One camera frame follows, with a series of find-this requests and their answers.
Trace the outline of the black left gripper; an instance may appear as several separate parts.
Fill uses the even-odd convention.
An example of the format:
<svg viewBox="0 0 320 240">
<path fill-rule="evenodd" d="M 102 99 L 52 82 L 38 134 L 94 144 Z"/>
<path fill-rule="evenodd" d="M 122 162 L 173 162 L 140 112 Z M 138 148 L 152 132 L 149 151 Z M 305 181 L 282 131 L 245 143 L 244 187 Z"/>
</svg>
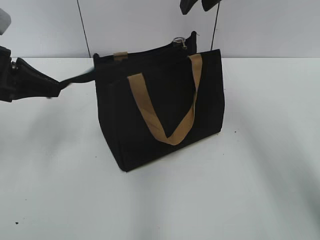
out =
<svg viewBox="0 0 320 240">
<path fill-rule="evenodd" d="M 22 58 L 12 61 L 11 50 L 0 48 L 0 100 L 11 103 L 14 100 L 46 97 L 56 98 L 61 88 L 70 84 L 88 83 L 95 79 L 95 68 L 63 80 L 60 83 L 30 66 Z"/>
</svg>

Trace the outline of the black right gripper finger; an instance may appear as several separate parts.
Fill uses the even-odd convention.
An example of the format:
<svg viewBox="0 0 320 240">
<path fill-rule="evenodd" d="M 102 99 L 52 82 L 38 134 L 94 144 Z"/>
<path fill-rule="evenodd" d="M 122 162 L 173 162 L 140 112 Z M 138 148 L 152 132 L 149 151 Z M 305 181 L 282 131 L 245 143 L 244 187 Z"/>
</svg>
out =
<svg viewBox="0 0 320 240">
<path fill-rule="evenodd" d="M 183 15 L 187 15 L 198 0 L 180 0 L 180 10 Z"/>
<path fill-rule="evenodd" d="M 214 6 L 218 5 L 221 0 L 202 0 L 201 4 L 204 11 L 211 10 Z"/>
</svg>

